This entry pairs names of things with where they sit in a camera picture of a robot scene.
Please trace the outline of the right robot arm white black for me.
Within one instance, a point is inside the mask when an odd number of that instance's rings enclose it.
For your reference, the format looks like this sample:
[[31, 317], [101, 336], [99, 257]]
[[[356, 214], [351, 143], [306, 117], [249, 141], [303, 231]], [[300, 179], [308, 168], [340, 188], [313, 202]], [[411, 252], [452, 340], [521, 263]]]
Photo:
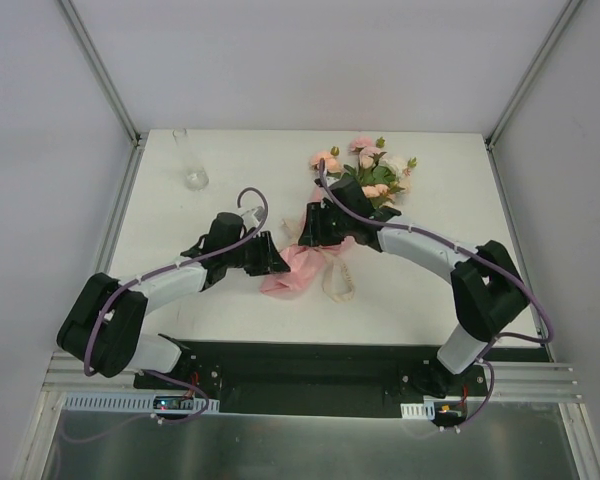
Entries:
[[465, 370], [528, 305], [519, 272], [506, 247], [454, 242], [403, 218], [393, 207], [372, 206], [359, 184], [335, 182], [325, 197], [306, 205], [298, 244], [336, 246], [347, 238], [380, 253], [409, 260], [446, 281], [458, 320], [430, 369], [432, 387], [453, 394], [466, 381]]

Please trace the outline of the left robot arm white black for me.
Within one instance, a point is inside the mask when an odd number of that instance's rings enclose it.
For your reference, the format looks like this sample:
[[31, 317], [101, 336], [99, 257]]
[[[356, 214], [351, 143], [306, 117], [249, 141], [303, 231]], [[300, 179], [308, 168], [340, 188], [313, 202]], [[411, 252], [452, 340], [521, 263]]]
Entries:
[[164, 336], [143, 334], [145, 317], [211, 288], [229, 269], [252, 277], [290, 271], [270, 232], [259, 232], [244, 215], [222, 212], [208, 233], [166, 266], [127, 280], [92, 275], [60, 327], [57, 345], [81, 360], [88, 376], [153, 370], [168, 388], [182, 388], [192, 369], [181, 358], [184, 348]]

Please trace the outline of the pink artificial flower bouquet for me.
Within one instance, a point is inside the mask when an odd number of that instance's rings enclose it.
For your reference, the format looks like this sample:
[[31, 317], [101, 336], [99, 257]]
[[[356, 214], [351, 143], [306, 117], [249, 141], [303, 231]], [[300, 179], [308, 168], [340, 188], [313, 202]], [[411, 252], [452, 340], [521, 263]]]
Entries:
[[418, 159], [390, 154], [383, 137], [357, 136], [345, 153], [350, 158], [349, 163], [341, 159], [338, 146], [317, 152], [309, 159], [309, 168], [318, 173], [323, 162], [331, 186], [336, 180], [351, 177], [374, 207], [396, 207], [411, 192], [411, 177]]

